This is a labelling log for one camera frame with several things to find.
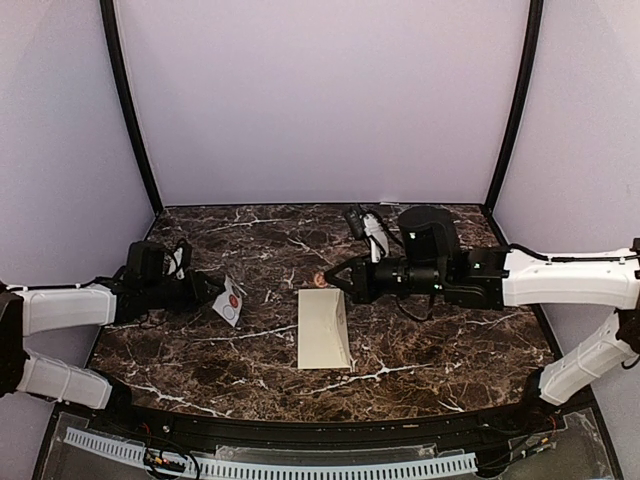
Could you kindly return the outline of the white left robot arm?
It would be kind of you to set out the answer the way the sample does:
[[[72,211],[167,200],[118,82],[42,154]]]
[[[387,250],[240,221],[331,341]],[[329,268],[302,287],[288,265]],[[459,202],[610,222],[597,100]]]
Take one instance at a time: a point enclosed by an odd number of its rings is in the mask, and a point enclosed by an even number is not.
[[[140,412],[127,402],[130,389],[88,368],[25,348],[27,336],[79,326],[135,323],[153,311],[183,313],[230,300],[227,276],[191,267],[192,247],[184,239],[173,248],[151,241],[130,245],[115,275],[70,285],[1,286],[1,393],[16,392],[102,410],[120,436],[141,427]]]

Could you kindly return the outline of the white sticker sheet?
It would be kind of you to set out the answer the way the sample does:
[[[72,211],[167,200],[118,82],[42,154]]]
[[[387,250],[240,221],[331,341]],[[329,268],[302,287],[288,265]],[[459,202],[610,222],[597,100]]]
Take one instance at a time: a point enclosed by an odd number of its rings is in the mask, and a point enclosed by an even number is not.
[[[213,311],[231,327],[236,327],[240,320],[243,294],[241,287],[230,276],[226,276],[222,291],[212,304]]]

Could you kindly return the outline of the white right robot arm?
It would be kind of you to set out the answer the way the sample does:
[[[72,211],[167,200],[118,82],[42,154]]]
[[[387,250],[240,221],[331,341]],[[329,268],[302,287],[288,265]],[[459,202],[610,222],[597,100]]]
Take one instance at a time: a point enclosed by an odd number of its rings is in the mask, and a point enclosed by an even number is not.
[[[543,254],[520,244],[461,247],[451,213],[428,205],[403,211],[392,234],[375,211],[344,214],[367,255],[325,271],[325,281],[358,304],[385,295],[411,295],[468,309],[501,310],[534,304],[609,306],[612,313],[586,340],[531,375],[522,403],[510,413],[521,434],[534,432],[585,386],[639,355],[639,245],[604,253]]]

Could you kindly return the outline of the cream paper envelope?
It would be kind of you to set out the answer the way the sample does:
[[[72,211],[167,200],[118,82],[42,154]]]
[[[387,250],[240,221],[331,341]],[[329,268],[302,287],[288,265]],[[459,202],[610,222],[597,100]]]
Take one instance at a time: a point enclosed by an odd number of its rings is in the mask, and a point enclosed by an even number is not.
[[[340,289],[300,290],[297,368],[350,369],[351,363],[344,292]]]

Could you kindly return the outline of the round brown seal sticker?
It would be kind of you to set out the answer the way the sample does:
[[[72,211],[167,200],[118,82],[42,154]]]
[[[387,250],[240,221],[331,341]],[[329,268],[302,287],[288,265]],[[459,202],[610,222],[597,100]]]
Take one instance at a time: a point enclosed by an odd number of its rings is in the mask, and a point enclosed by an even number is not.
[[[314,277],[313,277],[313,282],[314,285],[317,288],[326,288],[328,286],[328,283],[324,277],[324,274],[322,272],[317,272]]]

